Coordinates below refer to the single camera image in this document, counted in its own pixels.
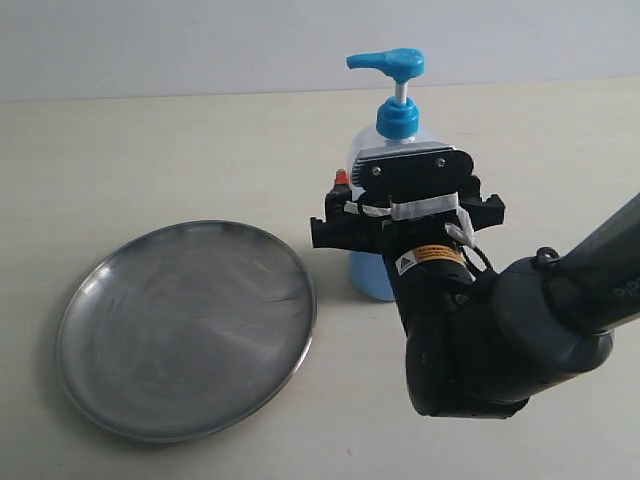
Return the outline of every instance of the metal plate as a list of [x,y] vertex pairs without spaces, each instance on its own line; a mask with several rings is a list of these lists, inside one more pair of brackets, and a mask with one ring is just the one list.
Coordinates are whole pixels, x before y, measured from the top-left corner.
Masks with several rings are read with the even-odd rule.
[[73,296],[57,361],[75,405],[143,442],[192,440],[265,405],[309,348],[316,299],[282,241],[191,222],[140,237]]

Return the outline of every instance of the clear plastic bottle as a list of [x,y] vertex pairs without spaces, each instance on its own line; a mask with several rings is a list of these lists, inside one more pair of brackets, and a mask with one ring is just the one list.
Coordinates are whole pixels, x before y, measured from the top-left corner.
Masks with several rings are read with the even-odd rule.
[[[411,78],[424,73],[424,63],[424,56],[420,51],[407,48],[347,58],[349,68],[380,70],[396,82],[395,95],[380,106],[376,123],[364,128],[351,143],[347,159],[350,181],[355,160],[363,150],[436,140],[429,130],[420,127],[420,111],[407,97],[407,83]],[[352,183],[350,187],[355,201],[363,193],[363,189]],[[349,252],[349,275],[356,288],[365,295],[382,301],[394,300],[381,255]]]

